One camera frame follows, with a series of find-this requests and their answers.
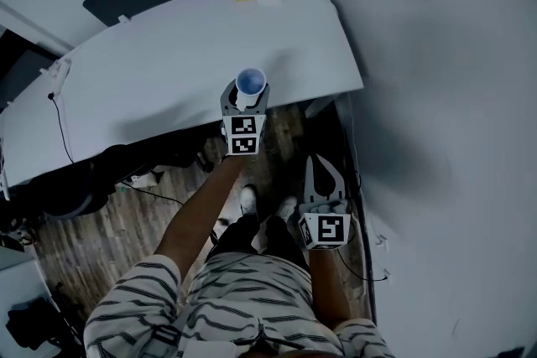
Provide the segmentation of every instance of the wooden floor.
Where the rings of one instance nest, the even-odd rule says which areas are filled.
[[[268,115],[263,138],[263,151],[244,169],[222,210],[215,230],[220,235],[239,214],[238,194],[248,183],[258,188],[258,208],[261,216],[273,213],[286,195],[300,197],[303,193],[303,163],[296,162],[296,138],[302,136],[304,118],[293,106],[273,109]],[[209,158],[218,162],[226,153],[218,137],[206,144]],[[179,201],[187,201],[203,184],[207,174],[195,164],[187,169],[171,169],[164,173],[160,183],[149,189]],[[129,268],[154,252],[164,229],[179,209],[174,201],[139,193],[133,189],[119,189],[108,204],[95,214],[67,221],[49,221],[39,228],[36,251],[50,286],[64,284],[63,292],[75,302],[84,305],[87,317],[111,286]],[[359,235],[343,255],[351,267],[361,273]],[[254,241],[263,246],[263,236]],[[198,261],[185,277],[182,285],[188,290],[191,277],[203,263],[211,249],[208,241]],[[362,312],[362,283],[342,265],[338,267],[347,295],[355,313]]]

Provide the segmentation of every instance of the striped shirt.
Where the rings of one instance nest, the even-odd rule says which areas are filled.
[[[368,319],[349,320],[334,330],[319,322],[310,274],[284,259],[242,252],[214,256],[194,277],[177,314],[180,281],[179,269],[165,256],[137,264],[88,319],[87,356],[142,356],[161,337],[155,333],[172,326],[177,341],[165,353],[150,355],[233,357],[263,339],[280,354],[306,349],[393,358]]]

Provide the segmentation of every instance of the foot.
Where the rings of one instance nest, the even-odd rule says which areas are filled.
[[[274,214],[274,216],[278,216],[279,218],[287,222],[291,215],[294,214],[297,203],[298,201],[293,195],[285,197],[284,201],[282,201],[279,205],[279,208]]]
[[[242,216],[255,215],[258,216],[258,195],[253,185],[245,185],[241,190],[241,211]]]

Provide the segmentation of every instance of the leg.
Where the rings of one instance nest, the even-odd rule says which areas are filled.
[[[291,236],[291,233],[289,233],[289,230],[287,230],[287,223],[284,218],[284,216],[280,217],[275,215],[267,221],[266,235],[268,246],[263,254],[283,258],[309,272],[310,268],[305,262],[304,254],[302,253],[300,246],[296,244],[295,239]]]
[[[252,185],[242,189],[240,203],[242,217],[224,231],[218,245],[209,252],[207,260],[223,252],[258,253],[252,246],[252,240],[259,232],[257,195]]]

